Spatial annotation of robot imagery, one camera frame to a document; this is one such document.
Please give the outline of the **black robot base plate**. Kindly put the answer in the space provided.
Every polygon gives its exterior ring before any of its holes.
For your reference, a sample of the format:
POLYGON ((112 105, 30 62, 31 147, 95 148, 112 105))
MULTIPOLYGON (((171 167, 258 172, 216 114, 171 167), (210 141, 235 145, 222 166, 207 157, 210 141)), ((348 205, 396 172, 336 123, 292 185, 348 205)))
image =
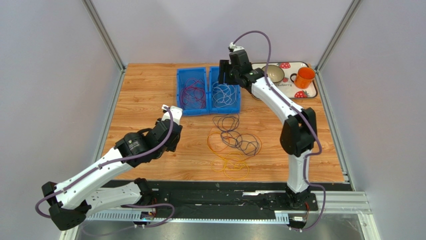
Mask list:
POLYGON ((310 192, 303 206, 290 208, 284 182, 240 181, 133 181, 136 192, 142 194, 139 206, 158 204, 156 217, 173 216, 176 210, 236 209, 237 207, 267 209, 271 211, 307 211, 320 209, 314 193, 310 192))

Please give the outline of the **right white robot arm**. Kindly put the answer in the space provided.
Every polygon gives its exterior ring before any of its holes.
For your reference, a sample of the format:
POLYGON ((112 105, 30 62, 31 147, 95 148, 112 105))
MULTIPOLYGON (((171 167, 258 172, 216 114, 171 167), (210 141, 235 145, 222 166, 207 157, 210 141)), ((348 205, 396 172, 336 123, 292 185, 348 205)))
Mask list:
POLYGON ((218 81, 246 89, 279 118, 282 123, 279 142, 288 154, 286 204, 292 209, 304 206, 310 194, 308 163, 318 140, 315 111, 302 108, 283 94, 265 69, 253 68, 243 48, 231 50, 228 60, 220 60, 218 81))

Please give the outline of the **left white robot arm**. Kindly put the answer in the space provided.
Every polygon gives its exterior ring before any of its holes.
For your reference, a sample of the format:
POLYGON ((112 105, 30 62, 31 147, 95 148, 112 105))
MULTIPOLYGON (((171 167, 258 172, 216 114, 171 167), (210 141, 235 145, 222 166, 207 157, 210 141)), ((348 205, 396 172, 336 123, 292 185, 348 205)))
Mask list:
POLYGON ((41 187, 44 197, 36 203, 36 212, 65 231, 90 215, 114 207, 171 207, 170 203, 154 201, 153 191, 144 178, 116 188, 102 190, 101 187, 122 173, 159 159, 164 152, 175 152, 182 129, 179 120, 163 117, 153 128, 127 133, 82 172, 64 182, 45 183, 41 187))

